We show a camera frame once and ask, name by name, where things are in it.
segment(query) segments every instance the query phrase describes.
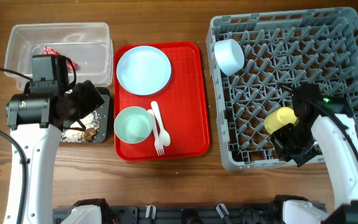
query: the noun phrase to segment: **yellow object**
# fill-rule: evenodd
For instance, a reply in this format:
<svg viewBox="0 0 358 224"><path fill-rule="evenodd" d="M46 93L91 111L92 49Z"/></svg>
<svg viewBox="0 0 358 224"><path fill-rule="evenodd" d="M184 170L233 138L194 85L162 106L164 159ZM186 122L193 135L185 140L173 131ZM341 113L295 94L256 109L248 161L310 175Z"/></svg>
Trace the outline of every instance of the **yellow object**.
<svg viewBox="0 0 358 224"><path fill-rule="evenodd" d="M296 123L295 113L289 107L282 107L265 118L265 129L270 134L273 134L273 132L289 123Z"/></svg>

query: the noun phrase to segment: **white fork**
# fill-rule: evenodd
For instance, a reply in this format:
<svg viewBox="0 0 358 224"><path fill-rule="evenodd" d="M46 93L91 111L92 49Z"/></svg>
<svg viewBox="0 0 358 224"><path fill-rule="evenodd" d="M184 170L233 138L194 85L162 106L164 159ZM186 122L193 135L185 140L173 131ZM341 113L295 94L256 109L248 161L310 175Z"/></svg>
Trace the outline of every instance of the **white fork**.
<svg viewBox="0 0 358 224"><path fill-rule="evenodd" d="M153 120L153 133L154 133L154 147L155 150L157 151L158 156L162 156L164 155L164 147L162 146L162 142L158 136L158 131L157 131L157 123L155 122L155 116L153 113L152 109L147 110L147 112L149 112L149 115L152 117Z"/></svg>

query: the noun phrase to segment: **wooden table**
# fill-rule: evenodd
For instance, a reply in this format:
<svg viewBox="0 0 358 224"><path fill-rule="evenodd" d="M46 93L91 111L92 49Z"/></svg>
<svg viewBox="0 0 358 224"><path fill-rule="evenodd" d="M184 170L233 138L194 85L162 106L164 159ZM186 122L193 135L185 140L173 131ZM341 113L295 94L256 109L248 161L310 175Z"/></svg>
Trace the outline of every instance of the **wooden table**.
<svg viewBox="0 0 358 224"><path fill-rule="evenodd" d="M106 22L115 49L126 44L190 40L201 49L209 74L205 38L213 16L335 6L351 6L358 11L358 1L345 0L72 2L0 4L0 67L16 24ZM126 163L114 152L113 136L100 145L62 144L55 162L53 207L67 208L86 198L106 198L110 205L216 205L269 202L276 194L292 194L326 203L332 210L333 190L324 164L241 173L223 169L212 79L206 76L204 80L212 136L205 155ZM16 81L0 72L0 129L7 133L5 106L15 93L19 93ZM0 223L10 173L11 146L0 137Z"/></svg>

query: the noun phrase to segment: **dish rack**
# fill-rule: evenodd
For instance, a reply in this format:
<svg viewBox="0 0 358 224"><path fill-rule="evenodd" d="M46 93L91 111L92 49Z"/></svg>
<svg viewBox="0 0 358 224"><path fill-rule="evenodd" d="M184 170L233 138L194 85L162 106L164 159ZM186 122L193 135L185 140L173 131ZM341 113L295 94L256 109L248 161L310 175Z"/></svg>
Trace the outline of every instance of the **dish rack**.
<svg viewBox="0 0 358 224"><path fill-rule="evenodd" d="M238 41L243 68L226 76L216 63L217 41ZM344 96L354 111L358 135L358 15L339 7L265 12L212 18L206 45L214 82L219 145L230 171L295 165L278 160L267 115L292 107L277 83L316 83L324 96ZM308 163L324 162L322 155Z"/></svg>

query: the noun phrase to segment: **white spoon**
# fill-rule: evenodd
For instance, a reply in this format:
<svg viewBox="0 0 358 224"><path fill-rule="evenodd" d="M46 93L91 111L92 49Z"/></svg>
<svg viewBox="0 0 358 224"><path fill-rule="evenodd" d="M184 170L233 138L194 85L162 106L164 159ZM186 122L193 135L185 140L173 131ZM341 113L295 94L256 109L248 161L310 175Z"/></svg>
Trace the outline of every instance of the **white spoon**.
<svg viewBox="0 0 358 224"><path fill-rule="evenodd" d="M162 124L160 108L158 107L158 103L156 101L152 102L152 109L154 112L155 119L160 126L160 140L164 146L169 146L171 144L171 137L168 132L164 129L164 125Z"/></svg>

